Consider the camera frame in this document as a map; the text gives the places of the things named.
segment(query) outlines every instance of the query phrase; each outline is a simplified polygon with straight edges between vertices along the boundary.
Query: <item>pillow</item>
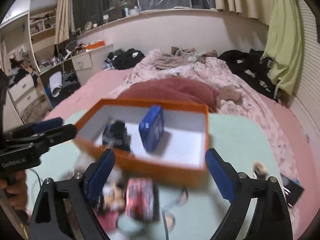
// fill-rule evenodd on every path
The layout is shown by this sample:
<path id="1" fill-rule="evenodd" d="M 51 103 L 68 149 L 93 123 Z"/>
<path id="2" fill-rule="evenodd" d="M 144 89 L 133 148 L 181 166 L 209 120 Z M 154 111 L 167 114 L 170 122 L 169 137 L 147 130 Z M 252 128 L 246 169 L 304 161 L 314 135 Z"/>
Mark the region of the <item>pillow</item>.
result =
<path id="1" fill-rule="evenodd" d="M 219 92 L 201 81 L 186 78 L 150 80 L 132 85 L 118 98 L 158 99 L 205 104 L 216 112 Z"/>

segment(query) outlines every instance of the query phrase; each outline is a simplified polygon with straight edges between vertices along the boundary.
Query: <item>green curtain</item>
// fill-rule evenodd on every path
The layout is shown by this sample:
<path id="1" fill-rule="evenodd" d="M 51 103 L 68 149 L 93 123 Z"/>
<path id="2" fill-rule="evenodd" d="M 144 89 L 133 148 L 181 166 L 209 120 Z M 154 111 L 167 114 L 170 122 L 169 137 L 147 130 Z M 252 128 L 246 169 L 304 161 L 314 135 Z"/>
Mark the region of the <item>green curtain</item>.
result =
<path id="1" fill-rule="evenodd" d="M 268 76 L 278 89 L 292 95 L 302 68 L 302 23 L 296 0 L 271 0 L 268 41 L 263 57 L 274 63 Z"/>

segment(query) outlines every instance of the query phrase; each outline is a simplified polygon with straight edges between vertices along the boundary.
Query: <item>pink floral blanket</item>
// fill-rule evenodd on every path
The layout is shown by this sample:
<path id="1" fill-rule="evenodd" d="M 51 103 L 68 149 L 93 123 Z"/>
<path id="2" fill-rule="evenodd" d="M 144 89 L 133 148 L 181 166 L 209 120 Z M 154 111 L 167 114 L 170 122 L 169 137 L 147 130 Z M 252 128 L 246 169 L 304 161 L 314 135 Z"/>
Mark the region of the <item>pink floral blanket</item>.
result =
<path id="1" fill-rule="evenodd" d="M 274 118 L 272 111 L 259 97 L 258 93 L 246 82 L 233 75 L 226 62 L 215 57 L 208 57 L 206 63 L 191 63 L 172 69 L 160 70 L 155 62 L 164 53 L 155 49 L 149 52 L 133 71 L 128 74 L 123 84 L 113 90 L 109 96 L 116 98 L 131 85 L 153 79 L 184 77 L 202 81 L 219 90 L 219 114 L 237 114 L 256 122 L 265 132 L 270 147 L 277 161 L 279 171 L 292 180 L 299 179 L 296 163 L 287 137 Z M 290 209 L 292 228 L 295 234 L 299 223 L 298 206 Z"/>

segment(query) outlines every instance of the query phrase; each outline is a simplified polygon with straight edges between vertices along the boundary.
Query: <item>drawer handle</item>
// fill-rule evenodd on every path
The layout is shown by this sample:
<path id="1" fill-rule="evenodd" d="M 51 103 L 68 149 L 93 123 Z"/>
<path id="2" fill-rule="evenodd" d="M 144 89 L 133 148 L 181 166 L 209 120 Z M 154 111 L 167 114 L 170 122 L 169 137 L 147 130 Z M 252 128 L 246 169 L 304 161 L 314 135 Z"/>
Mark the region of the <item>drawer handle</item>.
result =
<path id="1" fill-rule="evenodd" d="M 83 69 L 83 62 L 78 62 L 79 68 Z"/>

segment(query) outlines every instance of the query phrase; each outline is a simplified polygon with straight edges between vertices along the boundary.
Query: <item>window sill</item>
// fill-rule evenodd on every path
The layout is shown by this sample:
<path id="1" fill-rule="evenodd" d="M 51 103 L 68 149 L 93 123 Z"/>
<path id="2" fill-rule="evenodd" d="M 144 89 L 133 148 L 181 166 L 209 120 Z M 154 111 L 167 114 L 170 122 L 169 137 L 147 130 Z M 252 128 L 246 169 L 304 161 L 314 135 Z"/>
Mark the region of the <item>window sill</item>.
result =
<path id="1" fill-rule="evenodd" d="M 207 9 L 193 9 L 193 8 L 181 9 L 181 8 L 179 8 L 179 9 L 167 9 L 167 10 L 150 10 L 150 11 L 142 12 L 140 14 L 131 15 L 131 16 L 127 16 L 125 18 L 117 19 L 115 21 L 108 22 L 106 24 L 100 25 L 100 26 L 93 28 L 91 30 L 85 31 L 80 36 L 78 36 L 77 39 L 79 40 L 81 38 L 84 38 L 90 34 L 96 33 L 98 31 L 100 31 L 102 29 L 106 29 L 108 27 L 123 24 L 123 23 L 130 22 L 133 20 L 146 19 L 146 18 L 155 17 L 155 16 L 169 16 L 169 15 L 213 16 L 213 15 L 221 15 L 221 14 L 222 15 L 229 15 L 229 16 L 233 16 L 233 17 L 244 18 L 244 19 L 247 19 L 248 21 L 254 21 L 254 22 L 257 22 L 261 25 L 266 26 L 264 23 L 260 22 L 259 20 L 247 18 L 247 17 L 241 16 L 237 13 L 220 12 L 216 9 L 207 10 Z"/>

